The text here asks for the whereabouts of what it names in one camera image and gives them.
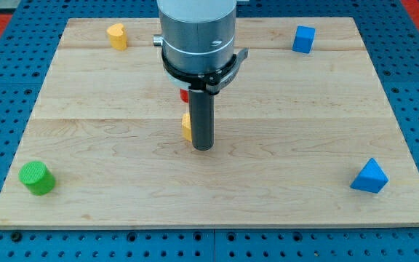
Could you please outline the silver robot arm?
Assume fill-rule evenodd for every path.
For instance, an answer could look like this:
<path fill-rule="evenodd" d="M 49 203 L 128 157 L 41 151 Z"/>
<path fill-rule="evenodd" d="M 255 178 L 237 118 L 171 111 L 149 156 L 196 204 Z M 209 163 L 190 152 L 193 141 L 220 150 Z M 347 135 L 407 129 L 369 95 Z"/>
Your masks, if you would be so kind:
<path fill-rule="evenodd" d="M 236 0 L 158 0 L 162 52 L 188 74 L 209 74 L 234 53 Z"/>

